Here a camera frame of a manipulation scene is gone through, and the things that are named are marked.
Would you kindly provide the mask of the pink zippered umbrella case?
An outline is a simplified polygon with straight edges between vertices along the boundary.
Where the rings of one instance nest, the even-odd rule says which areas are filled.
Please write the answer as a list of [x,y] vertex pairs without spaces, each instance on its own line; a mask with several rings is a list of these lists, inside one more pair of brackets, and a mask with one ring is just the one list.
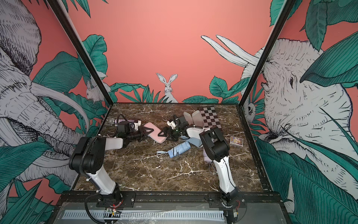
[[155,142],[163,143],[167,139],[166,137],[158,136],[161,130],[158,127],[156,127],[153,123],[148,122],[144,125],[144,127],[153,129],[153,132],[148,134],[148,136],[152,138]]

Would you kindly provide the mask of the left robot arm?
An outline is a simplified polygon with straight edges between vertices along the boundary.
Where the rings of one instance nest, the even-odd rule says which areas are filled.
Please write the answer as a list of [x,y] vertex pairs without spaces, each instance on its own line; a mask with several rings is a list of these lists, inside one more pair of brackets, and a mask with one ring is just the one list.
[[132,141],[143,141],[152,132],[153,128],[124,120],[116,124],[112,137],[82,137],[70,157],[69,168],[91,182],[102,198],[119,203],[123,197],[104,168],[105,152],[125,148]]

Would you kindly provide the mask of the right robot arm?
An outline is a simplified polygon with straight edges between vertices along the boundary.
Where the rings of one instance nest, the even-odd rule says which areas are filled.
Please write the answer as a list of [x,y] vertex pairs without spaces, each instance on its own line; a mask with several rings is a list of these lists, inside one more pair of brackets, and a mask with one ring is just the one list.
[[184,117],[174,117],[167,122],[167,127],[155,134],[155,137],[169,141],[184,142],[168,151],[159,151],[159,154],[168,154],[170,158],[179,156],[188,151],[192,145],[203,148],[209,162],[214,164],[219,177],[221,201],[224,206],[231,207],[240,203],[239,190],[234,183],[229,166],[229,144],[217,126],[202,127],[189,124]]

